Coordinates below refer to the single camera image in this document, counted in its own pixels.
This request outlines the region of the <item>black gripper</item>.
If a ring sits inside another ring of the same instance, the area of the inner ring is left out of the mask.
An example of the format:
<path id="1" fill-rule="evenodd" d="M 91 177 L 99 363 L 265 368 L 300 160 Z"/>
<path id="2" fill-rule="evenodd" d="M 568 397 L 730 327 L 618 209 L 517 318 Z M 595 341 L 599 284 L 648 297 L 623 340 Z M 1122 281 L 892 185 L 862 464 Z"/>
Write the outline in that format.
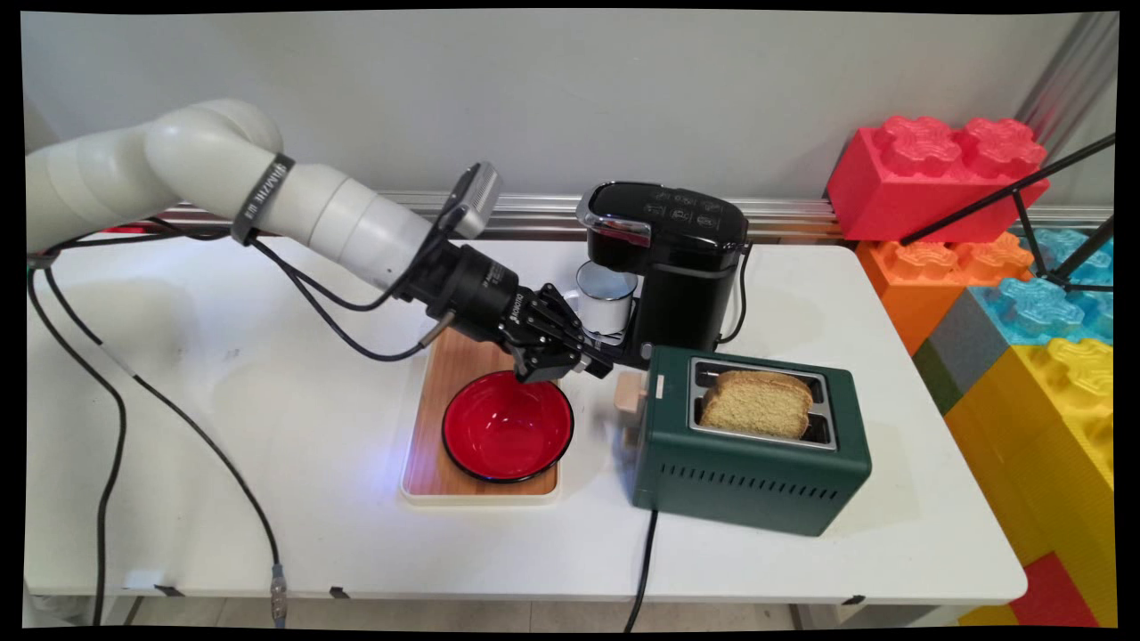
<path id="1" fill-rule="evenodd" d="M 534 328 L 526 333 L 528 305 Z M 471 245 L 443 244 L 425 271 L 425 313 L 432 320 L 451 316 L 451 328 L 502 349 L 514 344 L 518 382 L 540 383 L 575 373 L 609 375 L 612 354 L 587 336 L 583 320 L 553 284 L 522 287 L 518 274 Z"/>

